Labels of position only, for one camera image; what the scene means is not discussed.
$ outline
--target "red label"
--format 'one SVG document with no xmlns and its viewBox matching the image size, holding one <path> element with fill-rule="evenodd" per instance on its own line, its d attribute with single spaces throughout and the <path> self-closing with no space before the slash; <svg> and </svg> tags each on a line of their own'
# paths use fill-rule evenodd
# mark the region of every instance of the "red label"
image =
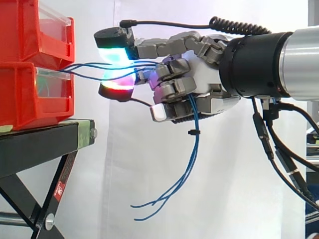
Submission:
<svg viewBox="0 0 319 239">
<path fill-rule="evenodd" d="M 64 192 L 64 188 L 65 188 L 65 184 L 63 184 L 61 181 L 58 182 L 58 185 L 56 185 L 56 188 L 54 190 L 54 194 L 53 196 L 55 197 L 55 199 L 60 202 L 63 192 Z"/>
</svg>

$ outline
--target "led light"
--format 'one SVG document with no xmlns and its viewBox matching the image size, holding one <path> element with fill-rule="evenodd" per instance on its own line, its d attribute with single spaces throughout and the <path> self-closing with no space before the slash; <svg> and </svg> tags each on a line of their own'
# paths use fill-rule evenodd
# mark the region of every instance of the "led light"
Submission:
<svg viewBox="0 0 319 239">
<path fill-rule="evenodd" d="M 106 63 L 129 66 L 133 61 L 129 60 L 124 48 L 99 49 L 100 55 Z"/>
<path fill-rule="evenodd" d="M 104 81 L 103 86 L 111 88 L 114 90 L 133 90 L 134 88 L 134 79 L 132 76 L 126 76 L 115 81 Z"/>
<path fill-rule="evenodd" d="M 109 66 L 108 68 L 125 67 L 134 63 L 128 59 L 124 48 L 99 49 L 99 51 L 104 61 L 112 64 L 112 66 Z M 136 79 L 135 73 L 118 80 L 108 81 L 108 79 L 120 77 L 133 71 L 133 68 L 123 70 L 106 70 L 103 75 L 103 79 L 105 79 L 105 81 L 102 84 L 103 86 L 114 90 L 132 90 Z"/>
</svg>

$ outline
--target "red plastic drawer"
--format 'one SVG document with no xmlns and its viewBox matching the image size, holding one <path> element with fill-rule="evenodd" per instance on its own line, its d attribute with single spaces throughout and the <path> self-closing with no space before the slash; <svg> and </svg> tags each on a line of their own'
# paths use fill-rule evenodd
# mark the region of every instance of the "red plastic drawer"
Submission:
<svg viewBox="0 0 319 239">
<path fill-rule="evenodd" d="M 74 21 L 38 0 L 0 0 L 0 62 L 59 70 L 74 62 Z"/>
<path fill-rule="evenodd" d="M 0 132 L 58 124 L 74 114 L 73 75 L 0 63 Z"/>
</svg>

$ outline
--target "blue cable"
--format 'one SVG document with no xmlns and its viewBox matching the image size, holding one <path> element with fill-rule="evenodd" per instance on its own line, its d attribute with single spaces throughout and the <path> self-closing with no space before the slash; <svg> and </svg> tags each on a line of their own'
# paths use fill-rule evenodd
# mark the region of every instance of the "blue cable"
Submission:
<svg viewBox="0 0 319 239">
<path fill-rule="evenodd" d="M 129 68 L 136 68 L 136 67 L 145 67 L 145 66 L 156 66 L 155 64 L 143 64 L 143 65 L 131 65 L 131 66 L 126 66 L 126 67 L 117 67 L 117 68 L 106 68 L 106 67 L 101 67 L 101 66 L 96 66 L 96 65 L 107 65 L 110 66 L 111 64 L 108 63 L 95 63 L 95 62 L 90 62 L 90 63 L 78 63 L 78 64 L 73 64 L 73 65 L 69 65 L 63 69 L 61 69 L 60 71 L 74 71 L 80 67 L 92 67 L 92 68 L 98 68 L 98 69 L 102 69 L 102 70 L 126 70 Z"/>
<path fill-rule="evenodd" d="M 190 103 L 192 105 L 193 111 L 194 111 L 194 121 L 195 121 L 195 129 L 199 130 L 199 117 L 198 117 L 198 112 L 197 112 L 197 106 L 196 106 L 196 102 L 194 100 L 194 97 L 192 95 L 189 95 L 189 100 Z M 154 206 L 157 202 L 159 201 L 163 201 L 162 205 L 151 215 L 149 215 L 148 217 L 145 217 L 143 219 L 134 219 L 135 221 L 145 221 L 151 217 L 153 217 L 154 215 L 156 215 L 162 208 L 163 206 L 166 204 L 166 202 L 169 200 L 169 198 L 171 198 L 171 196 L 173 196 L 186 182 L 186 180 L 188 179 L 190 173 L 192 172 L 192 169 L 194 167 L 194 164 L 196 162 L 196 158 L 197 158 L 197 153 L 198 153 L 198 146 L 199 146 L 199 135 L 196 135 L 196 140 L 195 140 L 195 145 L 194 145 L 194 149 L 192 152 L 192 155 L 190 157 L 188 166 L 186 168 L 185 173 L 181 176 L 181 178 L 173 185 L 171 186 L 165 193 L 163 193 L 157 200 L 140 205 L 140 206 L 131 206 L 132 208 L 141 208 L 141 207 L 145 207 L 148 205 L 152 205 Z M 170 192 L 174 187 L 176 187 L 171 194 L 165 196 L 168 192 Z"/>
<path fill-rule="evenodd" d="M 115 77 L 115 78 L 110 78 L 110 79 L 102 79 L 102 78 L 95 78 L 95 77 L 91 77 L 91 76 L 85 76 L 85 75 L 82 75 L 82 74 L 79 74 L 79 73 L 76 73 L 76 72 L 73 72 L 73 71 L 60 70 L 60 72 L 70 73 L 70 74 L 73 74 L 73 75 L 76 75 L 76 76 L 79 76 L 79 77 L 83 77 L 83 78 L 91 79 L 91 80 L 95 80 L 95 81 L 113 81 L 113 80 L 118 80 L 118 79 L 120 79 L 120 78 L 129 76 L 129 75 L 131 75 L 131 74 L 137 73 L 137 72 L 139 72 L 139 71 L 147 71 L 147 70 L 153 70 L 153 68 L 137 69 L 137 70 L 135 70 L 135 71 L 133 71 L 133 72 L 130 72 L 130 73 L 127 73 L 127 74 L 125 74 L 125 75 L 122 75 L 122 76 L 119 76 L 119 77 Z"/>
</svg>

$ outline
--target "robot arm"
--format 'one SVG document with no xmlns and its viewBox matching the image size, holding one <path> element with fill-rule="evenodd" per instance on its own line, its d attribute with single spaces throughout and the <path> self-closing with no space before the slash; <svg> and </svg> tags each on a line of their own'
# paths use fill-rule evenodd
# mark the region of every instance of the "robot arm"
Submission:
<svg viewBox="0 0 319 239">
<path fill-rule="evenodd" d="M 166 57 L 155 70 L 137 73 L 135 84 L 153 90 L 154 121 L 183 122 L 193 119 L 190 93 L 200 118 L 224 112 L 241 97 L 317 100 L 318 35 L 316 27 L 232 40 L 190 31 L 138 41 L 131 28 L 113 27 L 95 38 L 99 48 L 125 48 L 130 59 Z"/>
</svg>

